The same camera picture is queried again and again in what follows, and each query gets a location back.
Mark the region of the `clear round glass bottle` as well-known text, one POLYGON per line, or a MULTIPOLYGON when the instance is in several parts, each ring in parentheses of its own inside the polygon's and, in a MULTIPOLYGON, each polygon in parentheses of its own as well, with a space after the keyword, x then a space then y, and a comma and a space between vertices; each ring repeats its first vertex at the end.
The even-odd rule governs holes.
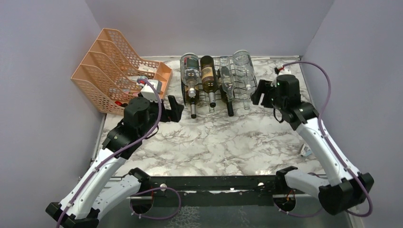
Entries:
POLYGON ((246 94, 252 93, 254 68, 248 51, 238 50, 232 56, 238 80, 244 84, 246 94))

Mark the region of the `clear tall glass bottle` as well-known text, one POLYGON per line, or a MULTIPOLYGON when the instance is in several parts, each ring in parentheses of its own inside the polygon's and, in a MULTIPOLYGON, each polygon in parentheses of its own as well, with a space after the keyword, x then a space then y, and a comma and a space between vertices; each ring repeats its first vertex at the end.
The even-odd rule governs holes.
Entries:
POLYGON ((214 112, 215 112, 215 108, 214 108, 214 107, 208 106, 208 108, 209 108, 209 112, 210 112, 210 113, 214 113, 214 112))

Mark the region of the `green bottle silver foil neck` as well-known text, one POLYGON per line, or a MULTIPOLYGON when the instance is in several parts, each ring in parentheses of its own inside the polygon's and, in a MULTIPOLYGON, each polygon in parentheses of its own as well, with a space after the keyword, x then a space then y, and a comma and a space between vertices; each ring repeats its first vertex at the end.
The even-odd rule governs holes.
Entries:
POLYGON ((209 106, 216 106, 216 91, 218 89, 218 81, 214 66, 214 61, 211 56, 203 56, 200 59, 201 79, 204 92, 208 95, 209 106))

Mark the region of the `green labelled wine bottle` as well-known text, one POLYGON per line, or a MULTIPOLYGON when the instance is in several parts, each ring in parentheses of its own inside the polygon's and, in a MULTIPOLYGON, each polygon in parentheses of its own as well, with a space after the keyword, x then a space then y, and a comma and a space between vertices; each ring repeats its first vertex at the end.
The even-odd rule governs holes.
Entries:
POLYGON ((196 112, 196 105, 199 103, 200 96, 199 96, 199 91, 194 90, 195 93, 193 97, 189 95, 189 89, 186 88, 185 90, 185 101, 187 104, 190 105, 190 112, 191 112, 191 118, 195 119, 197 117, 197 112, 196 112))

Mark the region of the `dark green wine bottle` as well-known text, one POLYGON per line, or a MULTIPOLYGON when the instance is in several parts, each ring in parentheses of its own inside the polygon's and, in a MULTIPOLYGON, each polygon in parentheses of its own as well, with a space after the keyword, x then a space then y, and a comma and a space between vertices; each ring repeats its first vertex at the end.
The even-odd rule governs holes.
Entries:
POLYGON ((219 90, 220 90, 220 94, 221 94, 221 100, 226 104, 228 116, 229 117, 234 116, 234 110, 233 110, 232 101, 230 101, 228 99, 228 95, 224 91, 222 86, 219 87, 219 90))

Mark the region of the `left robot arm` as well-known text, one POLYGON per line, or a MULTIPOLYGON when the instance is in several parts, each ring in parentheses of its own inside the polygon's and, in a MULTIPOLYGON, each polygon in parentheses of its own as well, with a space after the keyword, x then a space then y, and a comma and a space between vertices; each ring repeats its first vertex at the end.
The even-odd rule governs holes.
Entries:
POLYGON ((163 100, 152 102, 142 96, 131 99, 124 108, 122 120, 102 143, 96 160, 61 200, 52 202, 46 212, 57 221, 57 227, 96 228, 101 218, 125 198, 151 193, 150 176, 139 168, 131 169, 120 182, 104 190, 114 173, 151 137, 159 122, 179 122, 184 110, 175 97, 168 97, 170 109, 163 100))

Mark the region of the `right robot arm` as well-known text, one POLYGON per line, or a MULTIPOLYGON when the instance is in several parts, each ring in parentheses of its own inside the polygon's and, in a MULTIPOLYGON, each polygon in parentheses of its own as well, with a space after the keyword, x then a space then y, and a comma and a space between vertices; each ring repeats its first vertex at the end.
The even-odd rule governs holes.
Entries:
POLYGON ((294 166, 281 169, 274 180, 278 192, 295 189, 307 193, 318 199, 330 215, 365 201, 374 184, 372 175, 362 173, 346 158, 320 123, 315 107, 301 101, 299 80, 294 75, 279 75, 275 81, 260 80, 251 100, 254 105, 279 110, 280 121, 287 122, 304 139, 326 174, 322 179, 294 166))

